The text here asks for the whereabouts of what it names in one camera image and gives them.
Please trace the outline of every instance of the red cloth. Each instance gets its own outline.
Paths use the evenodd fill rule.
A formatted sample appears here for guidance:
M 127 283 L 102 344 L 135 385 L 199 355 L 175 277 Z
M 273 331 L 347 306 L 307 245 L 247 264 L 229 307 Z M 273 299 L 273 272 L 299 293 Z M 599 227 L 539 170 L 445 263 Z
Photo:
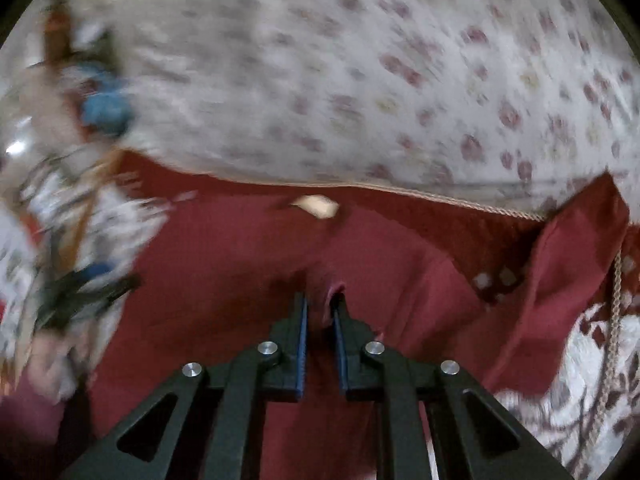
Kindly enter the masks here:
M 203 178 L 193 177 L 186 189 Z M 308 190 L 262 188 L 282 195 L 256 196 L 256 186 L 220 187 L 226 194 L 209 189 L 179 203 L 137 262 L 144 286 L 127 300 L 92 387 L 98 434 L 185 362 L 224 362 L 265 338 L 287 315 L 295 290 L 306 288 L 317 311 L 326 290 L 342 283 L 351 315 L 405 355 L 456 359 L 491 390 L 542 393 L 628 222 L 612 179 L 601 177 L 545 226 L 523 282 L 489 306 L 442 250 L 449 240 L 434 236 L 457 238 L 451 225 L 431 226 L 428 217 L 405 217 L 402 225 L 389 210 L 379 214 L 348 199 L 335 219 L 319 221 L 289 206 Z M 314 189 L 332 198 L 334 191 Z M 472 232 L 466 226 L 460 236 Z M 366 473 L 373 464 L 370 406 L 344 402 L 334 359 L 319 338 L 311 338 L 307 362 L 302 403 L 268 409 L 262 477 Z
M 10 397 L 0 400 L 0 455 L 21 478 L 51 478 L 63 412 L 63 404 L 52 406 L 33 391 L 26 377 Z M 2 473 L 0 470 L 0 478 L 4 478 Z

